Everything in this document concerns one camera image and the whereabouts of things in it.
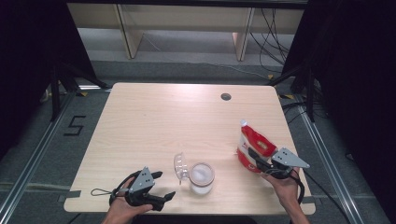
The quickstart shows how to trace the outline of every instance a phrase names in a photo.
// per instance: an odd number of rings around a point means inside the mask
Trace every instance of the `gray floor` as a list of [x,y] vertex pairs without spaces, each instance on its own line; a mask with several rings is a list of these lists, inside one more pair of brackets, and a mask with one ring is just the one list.
[[[260,48],[251,37],[245,60],[238,62],[231,34],[150,31],[145,34],[136,58],[128,60],[119,31],[81,29],[80,33],[97,76],[108,84],[128,81],[263,85],[269,74],[276,75],[261,67]],[[279,36],[285,46],[290,46],[292,38],[292,35]],[[272,52],[280,58],[276,50],[273,49]],[[264,55],[262,63],[267,68],[281,69],[280,64]],[[289,94],[291,82],[292,78],[277,85],[278,93]],[[90,91],[85,97],[73,98],[8,223],[67,223],[76,215],[64,211],[64,196],[73,183],[108,95],[109,92],[106,91]],[[280,99],[280,102],[286,105],[295,100]],[[18,180],[24,165],[50,125],[50,113],[50,101],[38,107],[19,144],[0,161],[1,202],[7,197],[12,184]],[[290,132],[299,156],[311,164],[309,174],[339,202],[300,113],[294,107],[285,115],[290,122]],[[83,125],[83,129],[78,136],[65,136],[65,133],[76,132],[76,129],[68,127],[74,116],[85,116],[84,119],[75,121],[75,124]],[[389,223],[358,167],[345,157],[347,148],[320,104],[315,105],[315,118],[320,135],[355,200],[364,223]],[[309,216],[312,223],[347,223],[315,183],[308,179],[308,185],[317,204],[317,212]],[[83,214],[73,223],[99,223],[103,216],[104,214]],[[257,223],[289,223],[286,216],[253,218]]]

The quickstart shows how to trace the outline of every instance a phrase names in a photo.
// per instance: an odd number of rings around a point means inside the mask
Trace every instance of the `wooden table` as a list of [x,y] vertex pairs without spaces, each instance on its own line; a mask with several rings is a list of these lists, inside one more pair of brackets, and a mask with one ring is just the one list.
[[[221,99],[223,93],[231,100]],[[113,190],[127,175],[147,166],[163,171],[150,194],[175,191],[162,214],[276,215],[286,214],[272,186],[248,171],[236,156],[240,120],[293,152],[290,130],[276,91],[268,86],[143,84],[114,85],[93,133],[68,198],[68,212],[106,212],[108,196],[91,196],[95,188]],[[209,163],[216,172],[213,189],[194,194],[179,181],[174,156],[184,152],[189,166]],[[305,196],[311,196],[304,174]],[[313,203],[302,204],[308,215]]]

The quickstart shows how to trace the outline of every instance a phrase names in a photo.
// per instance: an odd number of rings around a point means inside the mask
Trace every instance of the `human hand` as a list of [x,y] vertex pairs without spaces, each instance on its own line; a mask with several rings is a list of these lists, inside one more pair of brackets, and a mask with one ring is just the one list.
[[[299,179],[299,168],[294,168],[291,172],[293,178]],[[308,218],[305,216],[300,204],[297,201],[298,184],[288,177],[286,179],[276,179],[271,175],[262,173],[262,178],[266,179],[274,187],[275,193],[279,198],[280,204],[289,214],[293,224],[309,224]]]
[[[294,171],[291,172],[291,175],[294,178],[299,178],[299,176],[297,175],[299,172],[299,168],[294,168]],[[272,184],[282,206],[285,207],[286,205],[288,205],[288,203],[293,201],[297,202],[298,185],[294,179],[276,179],[266,173],[262,173],[262,178]]]
[[[126,181],[126,183],[123,185],[123,188],[127,188],[127,186],[133,180],[134,177]],[[124,192],[119,192],[117,195],[124,196],[124,194]],[[131,206],[125,201],[124,197],[116,197],[116,199],[110,205],[110,208],[108,209],[102,224],[130,224],[135,216],[143,214],[151,209],[151,204]]]

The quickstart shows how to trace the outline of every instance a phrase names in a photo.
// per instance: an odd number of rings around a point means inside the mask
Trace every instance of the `wrist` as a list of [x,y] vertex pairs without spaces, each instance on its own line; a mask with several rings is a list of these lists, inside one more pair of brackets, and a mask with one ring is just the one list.
[[294,224],[308,224],[308,218],[303,212],[303,209],[297,202],[297,200],[290,200],[286,202],[281,202],[282,206],[285,208],[288,213],[291,221]]

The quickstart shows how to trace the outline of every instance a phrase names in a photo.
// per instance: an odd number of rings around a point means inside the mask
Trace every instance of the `wire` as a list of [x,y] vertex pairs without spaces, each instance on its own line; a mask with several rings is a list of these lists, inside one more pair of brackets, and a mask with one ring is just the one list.
[[344,212],[344,210],[341,208],[340,204],[338,204],[335,199],[329,194],[329,192],[326,191],[325,188],[323,188],[315,179],[310,175],[306,170],[304,170],[304,173],[327,195],[327,197],[335,204],[335,206],[338,208],[338,210],[341,212],[343,217],[346,219],[346,222],[350,224],[349,219],[347,218],[347,214]]
[[[104,193],[96,193],[96,194],[94,194],[93,192],[97,191],[97,190],[102,191]],[[105,190],[105,189],[93,189],[93,190],[91,190],[91,196],[101,196],[101,195],[107,195],[107,194],[111,194],[111,193],[112,193],[111,191],[108,191],[108,190]]]
[[282,44],[280,44],[280,42],[279,42],[279,39],[277,38],[277,31],[276,31],[276,22],[275,22],[275,14],[276,14],[276,9],[274,8],[273,10],[272,10],[272,12],[273,12],[273,15],[272,15],[272,22],[271,22],[271,25],[269,24],[269,22],[268,22],[268,20],[267,20],[267,18],[265,17],[265,14],[264,14],[264,11],[263,11],[263,8],[262,8],[262,16],[264,17],[264,19],[265,19],[265,22],[267,23],[267,26],[268,26],[268,30],[269,30],[269,34],[271,34],[271,36],[273,37],[273,39],[275,40],[275,42],[277,43],[277,45],[278,45],[278,47],[276,48],[276,47],[274,47],[275,49],[278,49],[279,50],[279,53],[280,53],[280,55],[282,56],[282,58],[283,58],[283,60],[286,60],[286,56],[284,55],[284,52],[289,52],[289,49],[287,49],[286,47],[284,47]]
[[[147,41],[150,43],[150,45],[152,46],[152,47],[154,47],[156,50],[158,50],[159,52],[163,52],[160,48],[158,48],[145,34],[143,34],[143,37],[145,38],[145,39],[147,39]],[[235,71],[237,71],[237,72],[241,72],[241,73],[246,73],[246,74],[250,74],[250,75],[255,75],[255,76],[258,76],[258,77],[262,77],[262,78],[264,78],[264,79],[266,79],[266,80],[269,80],[269,78],[268,77],[266,77],[266,76],[264,76],[264,75],[261,75],[261,74],[258,74],[258,73],[253,73],[253,72],[248,72],[248,71],[244,71],[244,70],[241,70],[241,69],[238,69],[238,68],[235,68],[235,67],[232,67],[232,66],[229,66],[229,65],[223,65],[223,64],[218,64],[218,63],[193,63],[193,62],[188,62],[188,61],[184,61],[184,60],[175,60],[175,59],[171,59],[171,58],[169,58],[169,57],[166,57],[166,56],[163,56],[165,59],[167,59],[167,60],[170,60],[170,61],[172,61],[172,62],[177,62],[177,63],[192,63],[192,64],[209,64],[209,65],[214,65],[214,66],[218,66],[218,67],[225,67],[225,68],[231,68],[231,69],[233,69],[233,70],[235,70]]]
[[72,219],[70,219],[70,221],[68,221],[67,224],[73,223],[80,215],[81,215],[81,213],[78,213],[75,217],[73,217]]
[[306,110],[301,112],[300,114],[296,115],[293,119],[291,119],[290,121],[288,121],[288,124],[291,124],[295,119],[297,119],[299,116],[301,116],[303,113],[306,113]]
[[268,51],[268,49],[266,49],[264,47],[265,42],[263,44],[260,44],[259,41],[256,39],[256,37],[254,37],[253,33],[250,33],[251,37],[253,37],[254,41],[256,42],[257,45],[259,45],[259,47],[261,48],[260,50],[260,64],[262,65],[262,67],[266,70],[268,70],[267,68],[264,67],[264,65],[262,64],[262,52],[265,51],[269,57],[271,57],[274,61],[276,61],[277,63],[280,64],[284,64],[282,61],[280,61],[274,54],[272,54],[270,51]]

